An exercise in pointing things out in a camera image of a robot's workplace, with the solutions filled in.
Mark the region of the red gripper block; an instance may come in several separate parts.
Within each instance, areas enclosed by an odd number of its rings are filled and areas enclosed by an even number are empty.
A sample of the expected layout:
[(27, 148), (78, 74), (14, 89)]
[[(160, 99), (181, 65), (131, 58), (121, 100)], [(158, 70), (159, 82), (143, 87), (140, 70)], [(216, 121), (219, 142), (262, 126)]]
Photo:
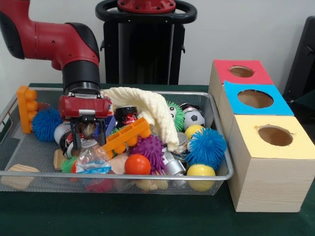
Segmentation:
[(105, 118), (113, 115), (113, 103), (110, 98), (101, 94), (69, 93), (62, 95), (58, 102), (58, 109), (63, 120), (72, 121), (72, 154), (78, 156), (81, 152), (81, 135), (85, 124), (81, 120), (97, 121), (98, 143), (106, 144)]

